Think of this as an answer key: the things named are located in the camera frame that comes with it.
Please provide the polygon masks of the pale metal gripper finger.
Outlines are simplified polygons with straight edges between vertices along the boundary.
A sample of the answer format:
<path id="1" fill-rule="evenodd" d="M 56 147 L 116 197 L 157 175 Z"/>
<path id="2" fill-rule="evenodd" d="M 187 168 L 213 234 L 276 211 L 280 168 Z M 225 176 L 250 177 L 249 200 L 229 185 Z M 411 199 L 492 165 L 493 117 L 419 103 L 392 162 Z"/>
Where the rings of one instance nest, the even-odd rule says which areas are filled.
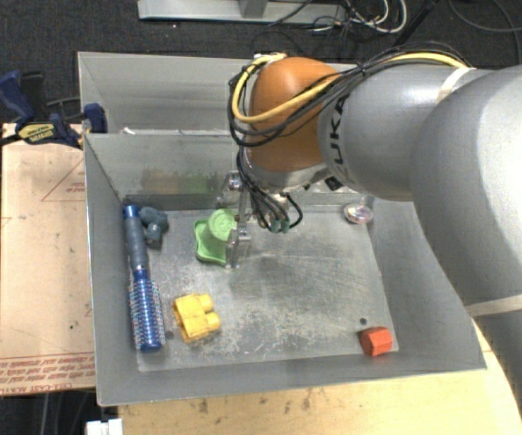
<path id="1" fill-rule="evenodd" d="M 251 234 L 247 226 L 237 229 L 237 261 L 242 262 L 249 251 L 251 245 Z"/>
<path id="2" fill-rule="evenodd" d="M 226 244 L 226 268 L 235 268 L 237 266 L 238 243 L 238 233 L 231 231 Z"/>

